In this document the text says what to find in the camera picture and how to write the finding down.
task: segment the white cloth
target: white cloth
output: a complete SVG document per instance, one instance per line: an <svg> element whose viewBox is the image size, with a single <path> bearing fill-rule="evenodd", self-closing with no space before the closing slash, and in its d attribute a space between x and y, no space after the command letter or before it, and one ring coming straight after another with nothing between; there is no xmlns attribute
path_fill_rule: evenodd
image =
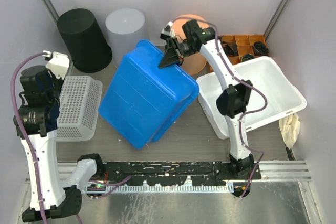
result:
<svg viewBox="0 0 336 224"><path fill-rule="evenodd" d="M292 149L295 141L298 138L301 127L301 123L299 121L297 113L289 115L285 118L281 118L279 120L279 127L285 145L289 149Z"/></svg>

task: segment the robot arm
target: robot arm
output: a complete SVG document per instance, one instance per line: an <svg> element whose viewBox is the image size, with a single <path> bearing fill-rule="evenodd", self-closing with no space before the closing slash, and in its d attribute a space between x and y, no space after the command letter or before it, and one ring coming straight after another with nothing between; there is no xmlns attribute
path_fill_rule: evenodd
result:
<svg viewBox="0 0 336 224"><path fill-rule="evenodd" d="M176 37L171 37L169 34L174 34L169 31L171 22L162 30L161 38L166 39L166 51L159 68L169 66L171 64L182 64L183 58L190 56L196 52L200 52L209 64L214 69L216 76L221 84L223 93L216 101L219 112L225 117L228 125L230 136L230 166L232 172L237 177L246 177L246 174L251 170L254 161L251 151L246 148L248 146L245 119L241 122L241 132L239 131L239 118L246 111L251 89L236 81L230 72L235 77L241 79L237 71L233 68L227 57L223 59L218 55L216 49L215 31L212 27L201 29L196 20L187 21L182 29L186 39L179 42ZM224 56L225 53L220 47L220 52Z"/></svg>
<svg viewBox="0 0 336 224"><path fill-rule="evenodd" d="M31 200L22 214L23 222L42 219L41 205L37 194L36 177L39 176L43 211L47 218L64 218L76 215L81 208L82 194L91 177L99 178L104 165L99 154L81 156L70 177L61 182L56 156L57 118L59 94L69 67L66 55L45 51L45 66L33 66L22 71L20 82L24 89L20 93L22 105L18 109L20 120L28 134L37 158L39 174L35 174L35 162L27 141L14 117L17 135L25 149L31 182Z"/></svg>

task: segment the gray cylinder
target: gray cylinder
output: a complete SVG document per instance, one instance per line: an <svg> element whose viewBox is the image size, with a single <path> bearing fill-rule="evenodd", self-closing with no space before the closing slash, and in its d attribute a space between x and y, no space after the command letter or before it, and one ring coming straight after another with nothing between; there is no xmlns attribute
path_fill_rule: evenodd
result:
<svg viewBox="0 0 336 224"><path fill-rule="evenodd" d="M139 40L149 38L145 16L136 9L126 8L111 12L105 25L113 54L112 62L116 67L124 55L135 48Z"/></svg>

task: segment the blue container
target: blue container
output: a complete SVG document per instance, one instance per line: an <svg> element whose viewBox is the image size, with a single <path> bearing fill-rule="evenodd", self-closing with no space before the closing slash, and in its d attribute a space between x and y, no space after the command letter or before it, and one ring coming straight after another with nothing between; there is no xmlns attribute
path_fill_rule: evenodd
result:
<svg viewBox="0 0 336 224"><path fill-rule="evenodd" d="M156 142L195 100L196 81L178 65L159 69L163 52L148 40L122 59L99 114L135 148Z"/></svg>

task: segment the black cylinder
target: black cylinder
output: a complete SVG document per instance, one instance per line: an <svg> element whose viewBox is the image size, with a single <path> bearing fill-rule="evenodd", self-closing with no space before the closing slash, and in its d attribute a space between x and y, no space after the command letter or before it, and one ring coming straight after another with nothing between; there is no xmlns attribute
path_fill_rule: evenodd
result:
<svg viewBox="0 0 336 224"><path fill-rule="evenodd" d="M91 11L69 10L59 17L57 28L78 70L98 72L111 62L111 48Z"/></svg>

